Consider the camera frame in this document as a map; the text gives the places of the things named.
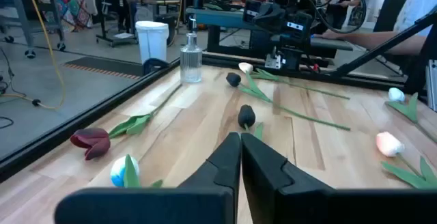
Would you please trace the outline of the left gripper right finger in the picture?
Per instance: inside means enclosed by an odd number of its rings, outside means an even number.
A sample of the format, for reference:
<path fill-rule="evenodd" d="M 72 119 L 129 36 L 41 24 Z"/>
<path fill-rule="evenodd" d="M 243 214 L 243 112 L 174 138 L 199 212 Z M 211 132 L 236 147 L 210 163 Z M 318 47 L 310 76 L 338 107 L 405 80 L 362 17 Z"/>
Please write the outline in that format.
<path fill-rule="evenodd" d="M 335 189 L 250 133 L 242 177 L 254 223 L 435 223 L 435 190 Z"/>

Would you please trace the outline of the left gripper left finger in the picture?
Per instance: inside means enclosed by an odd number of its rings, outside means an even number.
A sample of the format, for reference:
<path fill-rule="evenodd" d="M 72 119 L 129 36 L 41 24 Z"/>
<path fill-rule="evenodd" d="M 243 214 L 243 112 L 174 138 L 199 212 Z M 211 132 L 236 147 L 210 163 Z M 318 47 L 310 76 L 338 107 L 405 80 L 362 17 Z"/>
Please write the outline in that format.
<path fill-rule="evenodd" d="M 175 188 L 85 188 L 64 197 L 56 223 L 235 223 L 241 140 L 229 133 Z"/>

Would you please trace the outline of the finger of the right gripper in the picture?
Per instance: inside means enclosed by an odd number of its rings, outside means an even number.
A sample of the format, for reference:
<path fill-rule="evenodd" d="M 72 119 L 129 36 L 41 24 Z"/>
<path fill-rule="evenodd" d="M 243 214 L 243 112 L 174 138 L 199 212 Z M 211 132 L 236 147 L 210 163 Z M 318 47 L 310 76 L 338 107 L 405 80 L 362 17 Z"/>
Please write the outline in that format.
<path fill-rule="evenodd" d="M 313 16 L 297 7 L 282 8 L 273 5 L 275 13 L 273 30 L 274 34 L 288 35 L 294 42 L 305 42 L 310 35 Z"/>
<path fill-rule="evenodd" d="M 265 30 L 272 30 L 270 14 L 273 12 L 272 3 L 256 0 L 246 0 L 242 20 Z"/>

